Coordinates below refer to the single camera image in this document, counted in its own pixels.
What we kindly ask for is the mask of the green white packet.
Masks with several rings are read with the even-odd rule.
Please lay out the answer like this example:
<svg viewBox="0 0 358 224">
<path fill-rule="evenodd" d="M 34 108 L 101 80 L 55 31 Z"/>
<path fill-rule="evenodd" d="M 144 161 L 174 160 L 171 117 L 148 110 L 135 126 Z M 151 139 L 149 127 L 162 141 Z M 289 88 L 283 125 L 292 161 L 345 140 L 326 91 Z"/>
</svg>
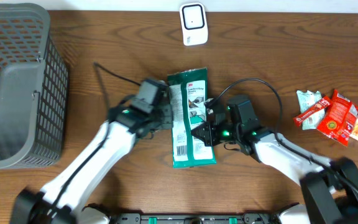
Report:
<svg viewBox="0 0 358 224">
<path fill-rule="evenodd" d="M 174 73 L 167 81 L 173 113 L 173 168 L 215 165 L 213 148 L 191 135 L 192 129 L 206 121 L 208 69 Z"/>
</svg>

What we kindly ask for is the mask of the slim red stick packet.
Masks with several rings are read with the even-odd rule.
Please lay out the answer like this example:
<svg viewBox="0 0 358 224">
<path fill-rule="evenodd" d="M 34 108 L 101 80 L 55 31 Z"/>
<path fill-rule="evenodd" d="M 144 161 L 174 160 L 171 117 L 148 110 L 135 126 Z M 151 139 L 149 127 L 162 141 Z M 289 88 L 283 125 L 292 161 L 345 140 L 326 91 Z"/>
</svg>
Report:
<svg viewBox="0 0 358 224">
<path fill-rule="evenodd" d="M 331 99 L 328 96 L 324 96 L 322 99 L 320 99 L 310 108 L 308 108 L 304 113 L 294 117 L 293 118 L 294 123 L 297 126 L 301 126 L 304 120 L 308 119 L 311 115 L 319 112 L 320 110 L 327 108 L 330 104 L 331 104 Z"/>
</svg>

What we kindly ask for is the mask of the teal wet wipes packet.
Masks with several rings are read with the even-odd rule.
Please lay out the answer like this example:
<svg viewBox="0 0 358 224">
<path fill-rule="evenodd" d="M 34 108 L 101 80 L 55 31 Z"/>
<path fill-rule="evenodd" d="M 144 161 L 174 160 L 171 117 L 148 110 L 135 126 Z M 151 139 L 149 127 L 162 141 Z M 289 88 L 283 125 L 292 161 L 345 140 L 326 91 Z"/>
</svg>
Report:
<svg viewBox="0 0 358 224">
<path fill-rule="evenodd" d="M 316 102 L 322 99 L 321 93 L 319 91 L 313 93 L 312 91 L 309 90 L 307 90 L 306 92 L 297 90 L 296 94 L 300 106 L 300 113 L 304 113 Z M 302 130 L 316 129 L 318 124 L 323 120 L 324 116 L 325 116 L 325 110 L 320 110 L 312 114 L 310 117 L 308 117 L 306 120 L 302 122 Z"/>
</svg>

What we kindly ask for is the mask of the large red snack bag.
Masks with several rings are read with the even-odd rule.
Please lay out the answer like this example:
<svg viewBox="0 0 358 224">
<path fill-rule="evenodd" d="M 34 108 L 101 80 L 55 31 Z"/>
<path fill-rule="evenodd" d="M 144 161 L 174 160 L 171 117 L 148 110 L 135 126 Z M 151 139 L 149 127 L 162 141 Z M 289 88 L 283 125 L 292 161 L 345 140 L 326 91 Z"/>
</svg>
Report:
<svg viewBox="0 0 358 224">
<path fill-rule="evenodd" d="M 347 147 L 357 116 L 358 106 L 334 90 L 331 104 L 317 130 Z"/>
</svg>

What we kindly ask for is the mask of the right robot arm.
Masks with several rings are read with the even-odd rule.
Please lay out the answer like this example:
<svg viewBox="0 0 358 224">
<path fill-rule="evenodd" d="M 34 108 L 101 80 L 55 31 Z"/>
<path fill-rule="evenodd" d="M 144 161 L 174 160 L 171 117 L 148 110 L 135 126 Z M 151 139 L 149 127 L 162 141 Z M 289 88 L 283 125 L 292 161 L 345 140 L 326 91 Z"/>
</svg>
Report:
<svg viewBox="0 0 358 224">
<path fill-rule="evenodd" d="M 259 123 L 203 123 L 192 136 L 206 146 L 237 144 L 237 151 L 283 173 L 298 184 L 302 204 L 271 216 L 271 223 L 358 223 L 358 168 L 313 154 Z"/>
</svg>

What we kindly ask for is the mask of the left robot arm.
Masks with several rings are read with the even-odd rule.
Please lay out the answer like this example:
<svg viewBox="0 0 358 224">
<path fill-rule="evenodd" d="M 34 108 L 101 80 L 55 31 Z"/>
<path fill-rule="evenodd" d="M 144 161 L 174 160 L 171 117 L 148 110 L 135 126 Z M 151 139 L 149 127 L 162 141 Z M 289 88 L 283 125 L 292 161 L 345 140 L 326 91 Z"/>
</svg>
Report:
<svg viewBox="0 0 358 224">
<path fill-rule="evenodd" d="M 113 165 L 130 153 L 148 133 L 172 128 L 168 103 L 148 106 L 117 105 L 78 157 L 39 192 L 24 189 L 16 197 L 11 223 L 113 223 L 108 213 L 86 205 L 90 195 Z"/>
</svg>

